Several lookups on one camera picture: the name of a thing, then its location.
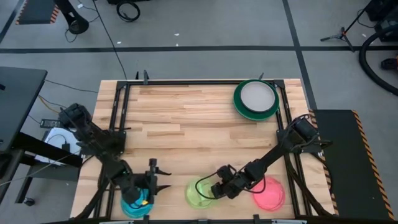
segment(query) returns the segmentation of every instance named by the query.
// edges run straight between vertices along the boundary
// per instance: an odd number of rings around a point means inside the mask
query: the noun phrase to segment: wooden table
[[[102,81],[99,88],[93,122],[103,129],[109,128],[116,82]],[[292,117],[308,113],[300,80],[284,82]],[[222,198],[205,210],[194,209],[185,201],[185,187],[190,180],[209,175],[226,164],[240,168],[277,144],[276,116],[261,122],[243,118],[232,103],[235,88],[236,85],[139,85],[130,89],[125,127],[132,129],[127,130],[122,159],[134,172],[144,172],[148,160],[157,158],[162,170],[173,173],[159,175],[159,185],[172,187],[155,196],[149,214],[151,220],[252,219],[253,214],[259,214],[261,219],[294,217],[283,159],[271,165],[266,173],[285,187],[285,204],[278,211],[261,210],[247,192],[233,200]],[[121,108],[123,94],[119,102]],[[280,107],[283,108],[281,96]],[[120,120],[121,110],[118,111],[116,124]],[[284,110],[281,112],[286,127]],[[308,188],[326,210],[334,213],[322,164],[306,154],[301,159]],[[96,192],[100,170],[101,164],[95,158],[81,168],[71,217],[78,215]],[[304,214],[301,192],[296,189]],[[106,194],[101,215],[106,207]],[[120,208],[120,199],[120,191],[116,191],[112,220],[127,219]]]

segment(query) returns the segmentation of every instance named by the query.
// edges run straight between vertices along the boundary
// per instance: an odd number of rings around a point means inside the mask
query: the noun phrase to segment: orange and black hazard stripe
[[[27,4],[28,1],[29,1],[29,0],[26,0],[26,1],[24,2],[24,4],[22,5],[21,11],[19,12],[19,16],[18,16],[18,18],[17,18],[17,21],[15,21],[15,24],[19,25],[19,18],[21,17],[22,13],[24,12],[25,7],[26,7],[26,4]]]
[[[57,5],[55,5],[54,10],[52,11],[52,14],[51,14],[51,19],[50,19],[51,24],[53,24],[55,22],[55,20],[57,19],[58,13],[60,13],[60,9],[58,8]]]
[[[310,117],[311,117],[311,123],[312,123],[312,125],[314,126],[314,128],[317,128],[317,129],[318,129],[318,123],[317,123],[317,119],[315,118],[315,113],[313,112],[313,110],[309,110],[309,112],[310,112]],[[324,163],[326,163],[325,156],[323,156],[323,150],[322,150],[322,156],[319,156],[319,158],[320,158]],[[328,183],[328,188],[329,188],[329,191],[330,191],[330,189],[331,189],[331,178],[330,178],[330,174],[329,174],[328,168],[327,168],[325,165],[323,165],[323,164],[322,164],[322,166],[323,166],[323,171],[324,171],[324,173],[325,173],[326,182]],[[338,209],[337,209],[336,198],[335,198],[335,195],[334,195],[333,192],[330,192],[330,197],[331,197],[331,202],[332,202],[332,204],[333,204],[333,208],[334,208],[334,210],[335,210],[335,214],[338,215]]]
[[[382,183],[380,175],[379,175],[379,171],[377,170],[376,163],[375,163],[375,161],[373,159],[371,148],[369,147],[368,140],[366,139],[365,132],[363,131],[361,121],[359,120],[358,112],[356,112],[355,110],[353,110],[352,112],[354,113],[354,117],[356,119],[356,123],[358,124],[359,132],[362,135],[363,144],[365,145],[366,153],[368,154],[369,161],[371,162],[372,169],[373,169],[373,174],[374,174],[374,176],[376,178],[376,181],[377,181],[377,184],[379,186],[379,190],[380,190],[381,196],[383,198],[384,204],[385,204],[386,209],[388,211],[388,216],[392,220],[395,220],[394,219],[394,214],[392,213],[392,209],[391,209],[390,203],[389,203],[388,198],[387,198],[386,191],[384,190],[383,183]]]

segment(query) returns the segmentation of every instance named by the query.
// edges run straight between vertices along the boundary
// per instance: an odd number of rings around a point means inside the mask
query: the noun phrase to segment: wheel
[[[35,200],[33,200],[31,198],[25,198],[24,204],[27,205],[27,206],[32,206],[32,205],[35,204]]]

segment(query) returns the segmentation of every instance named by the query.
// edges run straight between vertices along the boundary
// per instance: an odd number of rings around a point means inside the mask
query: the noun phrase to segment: green bowl
[[[262,83],[265,83],[274,92],[274,94],[275,94],[275,102],[274,102],[274,104],[272,105],[272,107],[269,110],[267,110],[265,112],[262,112],[262,113],[258,113],[258,112],[254,112],[254,111],[251,111],[251,110],[247,109],[243,105],[243,102],[242,102],[242,99],[241,99],[242,88],[243,88],[244,85],[246,85],[248,83],[251,83],[251,82],[262,82]],[[253,120],[253,121],[264,121],[264,120],[270,118],[272,115],[274,115],[275,112],[279,108],[279,96],[278,96],[278,93],[276,92],[275,88],[272,85],[270,85],[269,83],[267,83],[265,81],[262,81],[262,80],[246,80],[246,81],[241,82],[235,89],[234,100],[233,101],[234,101],[234,106],[235,106],[236,110],[239,112],[239,114],[241,114],[245,118]]]

